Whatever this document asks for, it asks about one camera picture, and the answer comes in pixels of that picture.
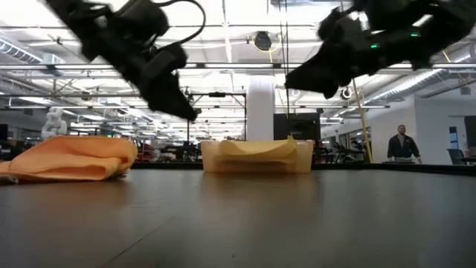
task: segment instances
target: cloth in bin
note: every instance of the cloth in bin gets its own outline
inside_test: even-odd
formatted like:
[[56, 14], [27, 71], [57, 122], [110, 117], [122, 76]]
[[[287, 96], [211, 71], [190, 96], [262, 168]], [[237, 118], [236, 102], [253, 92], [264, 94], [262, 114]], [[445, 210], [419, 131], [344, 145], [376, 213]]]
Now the cloth in bin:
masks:
[[56, 136], [0, 163], [0, 176], [100, 181], [128, 171], [137, 154], [136, 146], [122, 138]]

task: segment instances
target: man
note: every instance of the man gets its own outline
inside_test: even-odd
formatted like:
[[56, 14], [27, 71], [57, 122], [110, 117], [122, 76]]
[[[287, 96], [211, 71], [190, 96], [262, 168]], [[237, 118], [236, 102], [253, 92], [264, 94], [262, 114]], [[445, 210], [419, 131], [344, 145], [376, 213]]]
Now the man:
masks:
[[397, 130], [399, 133], [388, 141], [388, 160], [391, 161], [394, 157], [407, 159], [413, 154], [418, 159], [418, 163], [422, 164], [417, 144], [412, 138], [405, 135], [405, 125], [399, 125]]

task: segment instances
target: chair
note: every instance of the chair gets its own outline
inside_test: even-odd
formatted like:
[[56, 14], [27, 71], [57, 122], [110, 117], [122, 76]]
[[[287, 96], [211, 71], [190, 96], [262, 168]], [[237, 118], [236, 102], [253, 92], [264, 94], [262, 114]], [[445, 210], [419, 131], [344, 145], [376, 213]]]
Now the chair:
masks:
[[467, 165], [465, 162], [461, 161], [464, 158], [464, 154], [462, 150], [459, 149], [447, 149], [449, 153], [449, 157], [451, 158], [451, 163], [453, 165]]

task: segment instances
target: orange towel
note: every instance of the orange towel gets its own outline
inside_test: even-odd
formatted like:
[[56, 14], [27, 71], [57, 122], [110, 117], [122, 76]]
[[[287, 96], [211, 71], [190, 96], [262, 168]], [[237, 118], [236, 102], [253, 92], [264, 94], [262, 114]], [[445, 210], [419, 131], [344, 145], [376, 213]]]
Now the orange towel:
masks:
[[0, 175], [24, 180], [108, 179], [126, 172], [137, 157], [135, 145], [122, 138], [57, 136], [0, 163]]

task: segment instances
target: column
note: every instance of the column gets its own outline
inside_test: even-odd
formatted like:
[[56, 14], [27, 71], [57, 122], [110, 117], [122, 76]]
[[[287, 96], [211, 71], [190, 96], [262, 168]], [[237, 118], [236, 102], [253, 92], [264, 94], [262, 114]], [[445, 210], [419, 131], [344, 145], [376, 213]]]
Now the column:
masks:
[[247, 89], [248, 141], [274, 140], [274, 77], [256, 75], [250, 77]]

